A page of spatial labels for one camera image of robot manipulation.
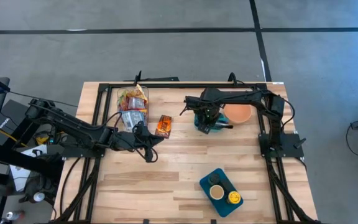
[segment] concrete floor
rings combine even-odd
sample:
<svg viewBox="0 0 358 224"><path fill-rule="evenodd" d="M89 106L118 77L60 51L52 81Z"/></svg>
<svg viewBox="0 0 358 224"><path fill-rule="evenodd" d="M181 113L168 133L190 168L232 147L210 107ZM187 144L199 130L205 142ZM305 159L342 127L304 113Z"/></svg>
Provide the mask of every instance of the concrete floor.
<svg viewBox="0 0 358 224"><path fill-rule="evenodd" d="M256 0L261 27L358 27L358 1ZM253 27L246 0L0 0L0 30ZM345 143L358 120L358 32L264 33L272 80L296 108L319 219L358 223L358 157ZM0 77L11 89L76 104L85 81L178 76L263 81L253 32L230 34L0 35ZM8 95L21 103L28 98ZM75 109L62 108L72 114ZM358 132L349 141L358 151ZM46 222L46 203L20 223Z"/></svg>

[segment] wooden table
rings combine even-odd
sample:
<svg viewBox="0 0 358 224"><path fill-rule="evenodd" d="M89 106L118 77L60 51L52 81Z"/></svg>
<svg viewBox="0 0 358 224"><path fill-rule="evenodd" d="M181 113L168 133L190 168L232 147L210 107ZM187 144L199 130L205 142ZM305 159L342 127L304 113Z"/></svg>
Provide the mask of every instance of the wooden table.
<svg viewBox="0 0 358 224"><path fill-rule="evenodd" d="M84 83L77 118L91 122L98 85L98 82ZM267 83L267 86L287 98L284 84ZM109 115L116 111L116 91L112 94ZM149 130L154 133L162 114L172 116L170 138L155 146L158 162L154 164L145 163L136 153L106 151L101 160L92 223L142 223L145 218L151 223L209 223L210 219L217 219L218 223L275 223L266 164L260 156L257 140L260 131L255 108L248 122L205 135L196 130L192 111L179 116L185 107L185 95L199 96L202 91L203 88L149 89ZM283 121L290 116L291 109L286 104ZM114 122L112 119L109 124L113 126ZM294 130L292 121L285 126L286 132ZM65 162L55 202L57 211L62 183L74 160ZM68 178L64 208L77 194L83 160ZM295 159L285 158L283 162L290 193L306 214L317 219L305 168ZM244 199L244 204L226 218L216 213L198 183L218 167L224 169ZM281 193L279 197L283 218L286 218ZM84 198L82 218L88 196Z"/></svg>

